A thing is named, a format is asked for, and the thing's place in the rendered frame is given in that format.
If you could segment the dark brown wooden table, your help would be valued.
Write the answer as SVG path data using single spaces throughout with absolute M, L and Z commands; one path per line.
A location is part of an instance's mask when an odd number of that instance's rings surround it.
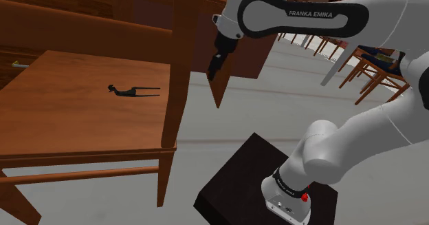
M 217 28 L 212 22 L 214 14 L 220 14 L 226 0 L 201 0 L 197 21 L 197 38 L 192 60 L 193 72 L 206 72 L 212 55 L 215 53 Z M 170 30 L 173 28 L 173 0 L 133 0 L 133 16 L 136 23 Z M 243 37 L 235 51 L 228 56 L 233 63 L 231 76 L 258 78 L 275 36 L 261 39 Z

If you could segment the black tongs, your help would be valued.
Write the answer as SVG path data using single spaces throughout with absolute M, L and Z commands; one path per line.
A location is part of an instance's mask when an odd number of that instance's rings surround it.
M 149 97 L 149 96 L 159 96 L 159 94 L 143 94 L 138 95 L 137 90 L 138 89 L 160 89 L 159 87 L 132 87 L 129 90 L 126 91 L 119 91 L 117 90 L 113 85 L 108 86 L 108 90 L 110 92 L 114 92 L 116 96 L 123 96 L 123 97 Z

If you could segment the wooden chair with blue cushion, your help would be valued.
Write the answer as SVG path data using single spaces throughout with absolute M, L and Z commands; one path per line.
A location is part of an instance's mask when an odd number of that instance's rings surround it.
M 361 57 L 361 61 L 355 67 L 355 70 L 357 71 L 357 75 L 365 74 L 370 78 L 370 81 L 360 91 L 361 96 L 356 100 L 355 105 L 358 105 L 378 85 L 397 89 L 397 91 L 386 101 L 387 103 L 395 100 L 410 87 L 409 83 L 406 82 L 401 75 L 387 72 L 363 56 Z
M 374 56 L 375 58 L 381 61 L 385 61 L 387 63 L 395 63 L 399 58 L 399 53 L 396 50 L 359 45 L 343 62 L 341 67 L 338 69 L 338 72 L 340 72 L 344 68 L 344 66 L 349 63 L 351 59 L 356 58 L 360 61 L 362 59 L 363 54 Z

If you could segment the black robot stand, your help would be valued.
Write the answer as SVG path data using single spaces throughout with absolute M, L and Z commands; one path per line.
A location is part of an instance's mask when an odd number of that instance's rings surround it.
M 261 183 L 272 177 L 288 156 L 253 133 L 202 188 L 194 207 L 210 225 L 334 225 L 338 192 L 312 182 L 307 190 L 311 210 L 302 222 L 278 215 L 285 210 L 274 199 L 267 203 Z

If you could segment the brown wooden chair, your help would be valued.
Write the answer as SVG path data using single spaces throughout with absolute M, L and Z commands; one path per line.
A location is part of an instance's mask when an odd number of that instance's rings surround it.
M 45 50 L 0 91 L 0 209 L 40 213 L 21 184 L 155 173 L 164 204 L 184 113 L 200 0 L 174 0 L 173 28 L 0 1 Z M 132 87 L 149 97 L 116 96 Z

